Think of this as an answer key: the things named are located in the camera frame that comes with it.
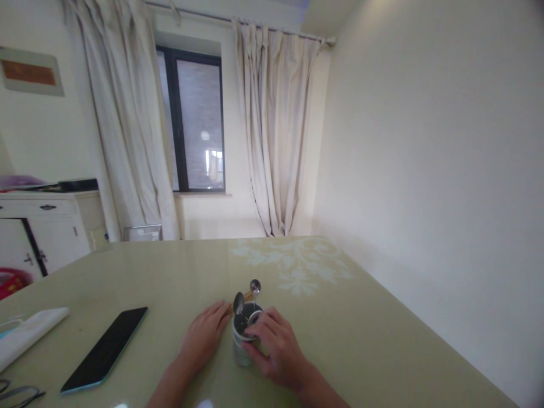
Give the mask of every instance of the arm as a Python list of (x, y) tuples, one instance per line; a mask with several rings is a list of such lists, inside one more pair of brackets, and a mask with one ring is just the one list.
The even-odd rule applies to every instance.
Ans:
[(208, 307), (189, 326), (176, 359), (164, 371), (147, 408), (174, 408), (181, 404), (193, 377), (213, 356), (228, 323), (224, 300)]
[(291, 324), (275, 308), (261, 313), (257, 323), (245, 332), (259, 336), (270, 352), (265, 356), (251, 343), (242, 345), (261, 373), (295, 392), (303, 406), (349, 408), (319, 370), (304, 357)]

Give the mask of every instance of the ceiling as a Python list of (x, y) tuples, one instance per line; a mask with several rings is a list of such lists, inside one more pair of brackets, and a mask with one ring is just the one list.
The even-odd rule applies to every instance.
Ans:
[(349, 14), (361, 1), (362, 0), (310, 0), (302, 21), (302, 31), (323, 37), (332, 37), (336, 35)]

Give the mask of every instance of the red object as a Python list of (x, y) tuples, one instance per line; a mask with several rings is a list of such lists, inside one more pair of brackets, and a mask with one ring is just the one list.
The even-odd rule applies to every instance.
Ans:
[(0, 300), (7, 298), (32, 283), (31, 275), (25, 271), (0, 268), (0, 273), (11, 275), (11, 278), (0, 284)]

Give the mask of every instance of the spoon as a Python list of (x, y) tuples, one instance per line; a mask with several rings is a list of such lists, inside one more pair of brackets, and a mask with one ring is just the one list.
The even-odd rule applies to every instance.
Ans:
[(256, 279), (252, 280), (249, 282), (249, 289), (253, 292), (253, 311), (255, 311), (255, 308), (257, 307), (257, 296), (261, 293), (261, 282)]
[(242, 312), (243, 308), (244, 308), (244, 294), (242, 292), (238, 292), (236, 294), (236, 297), (234, 298), (232, 309), (234, 310), (234, 313), (236, 315), (239, 315)]

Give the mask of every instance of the curtain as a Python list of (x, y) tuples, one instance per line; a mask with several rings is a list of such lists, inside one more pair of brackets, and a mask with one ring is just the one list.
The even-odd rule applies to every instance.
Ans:
[(291, 232), (319, 41), (232, 21), (253, 197), (267, 236)]
[(179, 239), (151, 17), (140, 0), (63, 0), (110, 241), (161, 224)]

